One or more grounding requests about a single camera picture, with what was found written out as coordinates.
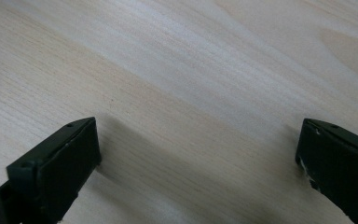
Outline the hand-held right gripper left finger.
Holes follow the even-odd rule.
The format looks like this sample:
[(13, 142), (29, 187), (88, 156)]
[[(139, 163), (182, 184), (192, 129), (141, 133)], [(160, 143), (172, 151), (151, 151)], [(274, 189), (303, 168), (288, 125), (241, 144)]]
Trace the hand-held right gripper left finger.
[(57, 224), (101, 161), (94, 117), (64, 125), (7, 167), (8, 223)]

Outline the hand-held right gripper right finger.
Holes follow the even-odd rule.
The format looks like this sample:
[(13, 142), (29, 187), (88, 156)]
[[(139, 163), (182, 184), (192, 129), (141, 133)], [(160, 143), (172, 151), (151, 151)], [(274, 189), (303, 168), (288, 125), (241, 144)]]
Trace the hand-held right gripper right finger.
[(358, 224), (358, 135), (335, 124), (304, 119), (296, 163), (311, 186)]

